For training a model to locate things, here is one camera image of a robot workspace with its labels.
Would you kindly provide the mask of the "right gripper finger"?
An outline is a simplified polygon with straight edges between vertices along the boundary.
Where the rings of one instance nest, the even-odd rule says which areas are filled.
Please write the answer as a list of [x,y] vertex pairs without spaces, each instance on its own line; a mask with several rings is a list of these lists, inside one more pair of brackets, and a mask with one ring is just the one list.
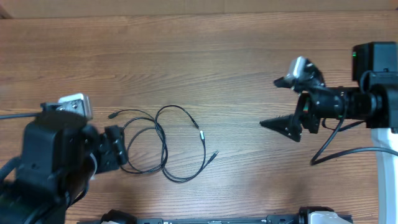
[[293,114],[266,119],[261,121],[259,124],[262,127],[276,131],[295,142],[300,142],[301,140],[301,122]]
[[274,80],[274,85],[277,88],[292,88],[294,86],[294,79],[287,78],[287,77],[281,77],[281,78]]

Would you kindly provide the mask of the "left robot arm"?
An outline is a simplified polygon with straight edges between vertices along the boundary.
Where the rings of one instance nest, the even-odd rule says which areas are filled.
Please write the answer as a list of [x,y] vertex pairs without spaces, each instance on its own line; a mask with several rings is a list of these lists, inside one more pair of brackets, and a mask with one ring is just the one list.
[[1,223],[64,223],[94,175],[126,162],[121,127],[100,134],[81,115],[43,111],[25,127],[21,155],[1,168]]

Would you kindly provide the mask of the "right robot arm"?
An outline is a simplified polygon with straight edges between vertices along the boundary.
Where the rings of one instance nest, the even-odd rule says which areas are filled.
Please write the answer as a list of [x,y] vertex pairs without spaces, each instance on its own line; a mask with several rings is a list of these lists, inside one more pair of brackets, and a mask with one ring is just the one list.
[[[379,192],[379,223],[397,223],[397,43],[368,42],[352,49],[352,79],[357,87],[328,87],[322,72],[308,59],[292,60],[286,76],[274,81],[277,88],[298,93],[295,112],[260,122],[295,142],[303,129],[316,134],[327,119],[338,124],[310,160],[315,166],[342,156],[375,152]],[[322,157],[335,136],[366,124],[373,146],[358,147]]]

